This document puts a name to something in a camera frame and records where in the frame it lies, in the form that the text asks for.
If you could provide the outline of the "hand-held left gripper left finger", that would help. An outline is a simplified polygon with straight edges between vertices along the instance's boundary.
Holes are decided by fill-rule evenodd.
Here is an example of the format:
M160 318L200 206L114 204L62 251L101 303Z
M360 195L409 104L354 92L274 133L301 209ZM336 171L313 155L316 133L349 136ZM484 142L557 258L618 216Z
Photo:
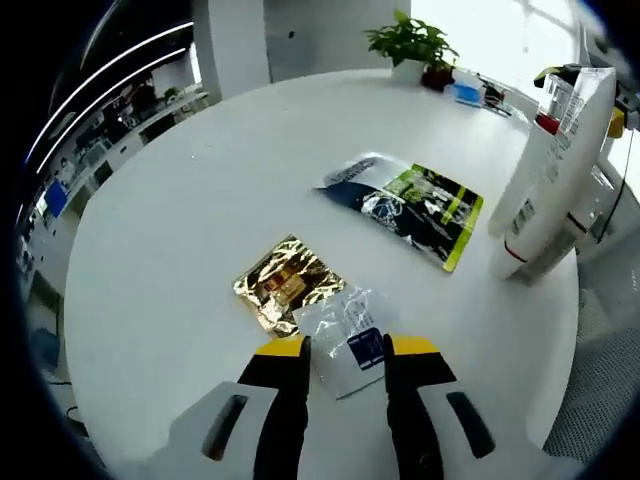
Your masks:
M172 423L167 472L186 479L295 479L308 425L311 340L258 348L236 382L222 382Z

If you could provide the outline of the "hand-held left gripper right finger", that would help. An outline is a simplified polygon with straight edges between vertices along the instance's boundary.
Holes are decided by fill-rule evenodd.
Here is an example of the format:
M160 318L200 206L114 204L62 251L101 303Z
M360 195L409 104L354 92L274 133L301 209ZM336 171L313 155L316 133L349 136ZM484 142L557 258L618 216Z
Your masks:
M384 336L387 422L402 479L542 479L550 460L501 400L420 336Z

